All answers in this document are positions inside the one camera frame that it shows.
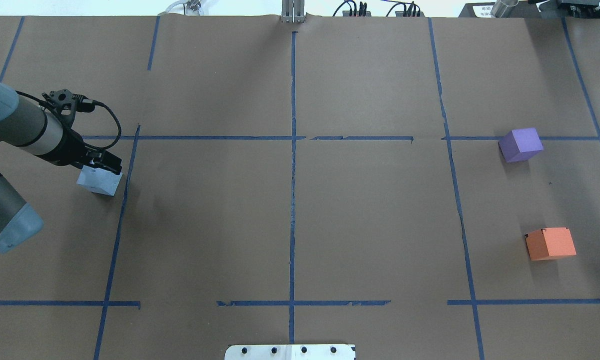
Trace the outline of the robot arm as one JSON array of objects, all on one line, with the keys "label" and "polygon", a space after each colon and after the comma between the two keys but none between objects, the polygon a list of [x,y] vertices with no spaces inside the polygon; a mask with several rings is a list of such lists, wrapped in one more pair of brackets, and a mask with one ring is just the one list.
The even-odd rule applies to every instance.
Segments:
[{"label": "robot arm", "polygon": [[[116,133],[107,145],[91,145],[73,129],[78,113],[104,109]],[[122,179],[122,161],[111,153],[121,139],[121,123],[101,101],[58,89],[33,96],[0,82],[0,152],[21,150],[37,162],[76,167],[78,185],[95,194],[113,196]],[[34,237],[44,222],[34,207],[0,170],[0,254]]]}]

